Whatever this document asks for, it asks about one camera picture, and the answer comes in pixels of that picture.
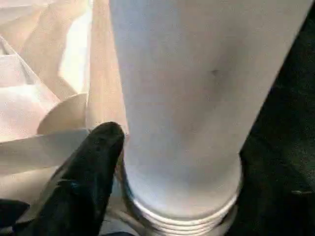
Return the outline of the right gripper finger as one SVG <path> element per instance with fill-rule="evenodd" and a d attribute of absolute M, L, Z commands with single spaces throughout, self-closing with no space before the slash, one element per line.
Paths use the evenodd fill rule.
<path fill-rule="evenodd" d="M 2 142 L 1 235 L 98 235 L 124 140 L 121 126 L 106 122 Z"/>

